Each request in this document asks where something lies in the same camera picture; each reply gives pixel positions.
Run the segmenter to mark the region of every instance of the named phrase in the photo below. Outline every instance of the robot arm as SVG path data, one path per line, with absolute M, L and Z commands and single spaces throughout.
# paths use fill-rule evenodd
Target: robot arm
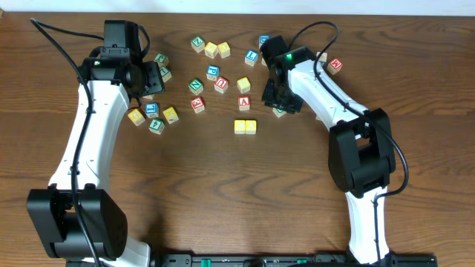
M 375 244 L 373 199 L 387 191 L 389 173 L 395 168 L 394 153 L 378 132 L 349 112 L 316 79 L 313 70 L 315 54 L 308 48 L 288 51 L 280 36 L 268 39 L 261 48 L 269 66 L 270 79 L 263 94 L 266 105 L 298 112 L 305 101 L 330 132 L 329 169 L 336 185 L 345 192 L 350 212 L 351 239 L 349 250 L 359 263 L 378 261 Z M 369 112 L 351 99 L 317 64 L 321 81 L 359 113 L 382 123 L 390 133 L 389 119 L 382 110 Z M 370 138 L 365 148 L 356 140 Z M 378 205 L 379 248 L 381 257 L 389 253 L 384 238 L 384 205 Z

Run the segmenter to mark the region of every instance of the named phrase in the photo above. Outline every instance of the wooden block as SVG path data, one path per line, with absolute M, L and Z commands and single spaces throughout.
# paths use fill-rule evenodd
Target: wooden block
M 150 125 L 148 126 L 148 129 L 152 133 L 162 134 L 163 129 L 165 129 L 165 123 L 163 123 L 159 119 L 152 119 Z
M 270 38 L 270 35 L 268 34 L 263 34 L 259 36 L 259 48 L 261 48 L 262 44 L 269 38 Z
M 145 104 L 145 115 L 147 115 L 148 118 L 158 117 L 158 104 L 157 103 Z
M 205 46 L 205 55 L 209 56 L 210 58 L 214 58 L 217 54 L 217 45 L 213 44 L 212 42 L 208 42 Z
M 237 88 L 239 89 L 240 93 L 249 92 L 251 90 L 251 83 L 247 77 L 244 77 L 237 81 Z
M 206 71 L 206 78 L 208 78 L 208 80 L 216 81 L 219 75 L 220 68 L 218 66 L 209 65 L 208 70 Z
M 163 111 L 163 115 L 165 115 L 165 118 L 169 124 L 172 124 L 173 122 L 176 122 L 178 120 L 177 112 L 173 108 L 165 109 Z
M 246 120 L 246 134 L 255 134 L 257 129 L 258 123 L 255 120 Z
M 160 74 L 162 74 L 163 82 L 167 82 L 169 79 L 171 79 L 171 72 L 166 67 L 161 67 L 160 68 Z
M 341 67 L 343 67 L 343 63 L 341 63 L 338 59 L 333 59 L 330 63 L 328 63 L 327 70 L 332 75 L 335 75 L 341 70 Z
M 168 57 L 162 53 L 158 53 L 154 61 L 158 63 L 158 67 L 166 67 L 168 65 Z
M 191 40 L 191 47 L 193 47 L 196 53 L 200 53 L 205 49 L 205 41 L 200 36 L 196 36 Z
M 224 93 L 228 89 L 228 84 L 229 82 L 227 79 L 219 77 L 214 84 L 214 89 L 220 93 Z
M 190 91 L 194 93 L 195 96 L 199 95 L 204 90 L 203 83 L 199 79 L 191 81 L 188 88 L 190 88 Z
M 249 51 L 247 51 L 246 58 L 244 59 L 244 62 L 246 64 L 254 67 L 255 63 L 258 61 L 258 58 L 259 58 L 258 52 L 254 51 L 254 50 L 249 50 Z
M 191 106 L 195 113 L 199 113 L 205 110 L 205 103 L 201 99 L 201 97 L 197 97 L 191 101 Z
M 274 114 L 275 114 L 278 118 L 282 117 L 282 116 L 285 115 L 285 113 L 286 113 L 285 111 L 279 110 L 279 109 L 277 109 L 277 108 L 273 108 L 273 109 L 272 109 L 272 112 L 274 112 Z
M 237 102 L 240 111 L 248 111 L 251 108 L 251 99 L 248 96 L 240 96 Z
M 145 121 L 145 118 L 138 109 L 134 109 L 127 116 L 135 124 L 135 126 L 139 126 Z
M 246 121 L 243 119 L 235 120 L 235 134 L 245 134 L 246 133 Z
M 224 59 L 227 56 L 231 56 L 231 48 L 227 42 L 220 43 L 217 45 L 217 50 L 221 55 L 221 58 Z
M 320 62 L 327 62 L 327 53 L 323 53 L 323 55 L 321 55 L 319 61 Z

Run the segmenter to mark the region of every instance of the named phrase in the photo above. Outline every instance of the black mount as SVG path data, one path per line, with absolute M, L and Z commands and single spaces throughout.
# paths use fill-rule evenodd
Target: black mount
M 389 118 L 381 108 L 365 116 L 391 135 Z M 357 135 L 369 139 L 367 145 L 358 147 Z M 342 191 L 362 198 L 365 192 L 389 185 L 389 174 L 396 168 L 393 146 L 360 118 L 338 123 L 330 128 L 328 168 Z
M 86 186 L 78 193 L 85 225 L 96 246 L 99 257 L 115 260 L 127 242 L 127 218 L 119 206 L 102 189 Z M 39 239 L 49 257 L 76 259 L 92 257 L 91 250 L 79 227 L 71 191 L 32 189 L 27 210 Z
M 148 42 L 142 51 L 139 30 Z M 84 59 L 79 70 L 87 81 L 123 84 L 129 99 L 163 93 L 165 87 L 157 63 L 143 62 L 149 46 L 150 40 L 143 27 L 123 20 L 106 20 L 104 46 L 94 49 L 89 57 Z

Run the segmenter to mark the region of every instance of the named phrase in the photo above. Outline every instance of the blue block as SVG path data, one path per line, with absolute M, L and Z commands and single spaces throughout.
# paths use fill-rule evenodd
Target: blue block
M 145 114 L 158 113 L 158 104 L 157 103 L 147 103 L 145 104 Z
M 209 65 L 208 71 L 206 72 L 206 74 L 213 75 L 213 76 L 219 76 L 220 68 L 218 66 Z
M 259 44 L 260 45 L 263 44 L 269 38 L 270 38 L 270 35 L 268 35 L 268 34 L 264 34 L 264 35 L 259 36 Z
M 256 61 L 258 60 L 259 54 L 258 52 L 254 50 L 249 50 L 247 51 L 246 58 L 250 61 Z

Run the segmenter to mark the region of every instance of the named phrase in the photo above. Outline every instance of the wood grain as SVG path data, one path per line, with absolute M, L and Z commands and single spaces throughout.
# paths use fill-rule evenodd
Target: wood grain
M 127 118 L 111 166 L 111 193 L 129 232 L 155 246 L 198 254 L 306 254 L 343 251 L 347 203 L 327 167 L 327 130 L 305 106 L 278 119 L 260 102 L 268 70 L 244 64 L 260 34 L 290 40 L 329 20 L 341 29 L 329 51 L 344 64 L 335 81 L 369 108 L 383 107 L 410 164 L 403 194 L 387 200 L 386 238 L 396 253 L 435 254 L 440 266 L 475 265 L 475 19 L 402 16 L 235 16 L 192 14 L 6 13 L 0 19 L 0 266 L 64 265 L 46 257 L 25 201 L 45 188 L 68 140 L 77 103 L 73 70 L 30 24 L 102 35 L 105 19 L 141 24 L 173 78 L 160 107 L 180 121 L 157 136 Z M 196 35 L 228 42 L 229 58 L 195 53 Z M 295 44 L 321 49 L 327 27 Z M 79 64 L 100 45 L 53 33 Z M 218 65 L 224 95 L 205 82 L 206 111 L 194 114 L 188 89 Z M 252 83 L 249 112 L 238 110 L 239 78 Z M 233 120 L 256 119 L 256 136 L 236 136 Z M 402 182 L 398 163 L 390 188 Z

